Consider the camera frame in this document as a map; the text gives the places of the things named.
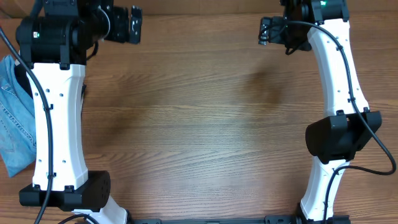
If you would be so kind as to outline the light blue denim jeans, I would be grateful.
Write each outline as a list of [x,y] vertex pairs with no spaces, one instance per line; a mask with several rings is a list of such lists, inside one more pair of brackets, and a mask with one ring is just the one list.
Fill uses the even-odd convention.
[[18,84],[12,55],[1,60],[1,157],[9,177],[36,158],[37,142],[33,99]]

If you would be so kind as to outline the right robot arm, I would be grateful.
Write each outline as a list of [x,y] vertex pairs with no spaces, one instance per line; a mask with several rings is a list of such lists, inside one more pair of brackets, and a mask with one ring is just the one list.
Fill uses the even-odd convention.
[[333,204],[340,181],[356,153],[381,126],[361,90],[354,66],[346,1],[281,1],[282,16],[263,17],[259,43],[284,45],[286,54],[313,51],[323,89],[323,119],[307,126],[312,169],[294,215],[268,215],[266,223],[349,223]]

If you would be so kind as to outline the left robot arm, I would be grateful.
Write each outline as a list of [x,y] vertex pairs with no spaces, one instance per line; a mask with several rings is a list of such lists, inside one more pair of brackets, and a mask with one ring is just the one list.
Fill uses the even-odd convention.
[[29,77],[37,152],[32,182],[19,192],[26,207],[57,207],[87,223],[131,223],[112,198],[110,175],[88,170],[81,114],[87,61],[101,40],[138,44],[142,9],[112,1],[37,1],[16,31]]

